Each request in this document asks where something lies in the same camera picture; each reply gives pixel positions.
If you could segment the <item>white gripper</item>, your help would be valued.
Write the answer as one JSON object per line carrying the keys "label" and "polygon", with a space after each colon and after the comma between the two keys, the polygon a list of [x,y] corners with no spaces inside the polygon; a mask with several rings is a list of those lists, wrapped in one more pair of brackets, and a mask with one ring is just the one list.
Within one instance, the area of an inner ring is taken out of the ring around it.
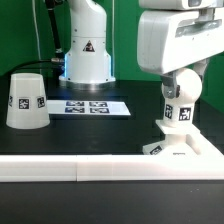
{"label": "white gripper", "polygon": [[209,57],[224,51],[224,8],[215,9],[213,20],[200,22],[198,17],[198,11],[158,10],[144,11],[140,17],[138,64],[145,72],[165,74],[163,93],[168,99],[180,94],[174,70],[196,62],[193,70],[204,80]]}

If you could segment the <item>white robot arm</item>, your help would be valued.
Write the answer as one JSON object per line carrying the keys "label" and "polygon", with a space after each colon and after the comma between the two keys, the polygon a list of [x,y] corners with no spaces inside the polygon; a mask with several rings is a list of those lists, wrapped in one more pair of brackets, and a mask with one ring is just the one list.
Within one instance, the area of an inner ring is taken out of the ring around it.
{"label": "white robot arm", "polygon": [[[224,0],[138,0],[144,9],[137,32],[137,62],[162,77],[165,96],[180,94],[177,72],[193,65],[202,76],[208,59],[224,51]],[[68,0],[71,47],[65,55],[63,85],[112,83],[106,51],[105,10],[93,0]]]}

